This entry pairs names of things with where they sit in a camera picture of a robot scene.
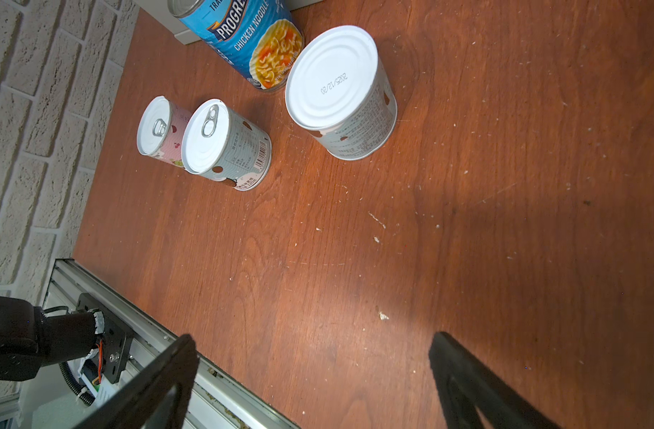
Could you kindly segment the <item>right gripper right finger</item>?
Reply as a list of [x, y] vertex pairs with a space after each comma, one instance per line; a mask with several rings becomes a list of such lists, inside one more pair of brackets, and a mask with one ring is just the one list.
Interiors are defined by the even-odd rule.
[[448, 428], [556, 428], [447, 332], [434, 334], [431, 369]]

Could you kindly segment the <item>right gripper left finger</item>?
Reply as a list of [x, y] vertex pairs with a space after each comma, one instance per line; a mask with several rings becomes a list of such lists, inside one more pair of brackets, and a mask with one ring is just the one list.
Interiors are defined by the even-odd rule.
[[199, 366], [196, 342], [180, 336], [78, 428], [181, 428]]

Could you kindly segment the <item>blue soup can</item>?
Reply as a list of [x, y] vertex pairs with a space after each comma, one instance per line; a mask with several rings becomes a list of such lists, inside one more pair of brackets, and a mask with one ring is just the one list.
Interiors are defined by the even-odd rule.
[[305, 39], [283, 1], [171, 0], [169, 12], [255, 88], [286, 83]]

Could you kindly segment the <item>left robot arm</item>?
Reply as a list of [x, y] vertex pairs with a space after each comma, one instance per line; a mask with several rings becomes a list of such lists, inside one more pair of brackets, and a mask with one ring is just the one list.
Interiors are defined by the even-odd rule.
[[43, 366], [85, 357], [104, 330], [101, 311], [47, 316], [26, 300], [0, 297], [0, 381], [31, 380]]

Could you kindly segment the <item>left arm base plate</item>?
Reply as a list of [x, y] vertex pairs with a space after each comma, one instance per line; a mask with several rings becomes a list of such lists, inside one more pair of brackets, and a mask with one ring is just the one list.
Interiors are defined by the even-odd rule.
[[99, 336], [97, 349], [93, 350], [88, 364], [87, 376], [94, 380], [101, 369], [102, 382], [117, 384], [129, 360], [129, 351], [135, 332], [120, 317], [89, 293], [82, 293], [78, 300], [80, 312], [100, 311], [103, 314], [103, 333]]

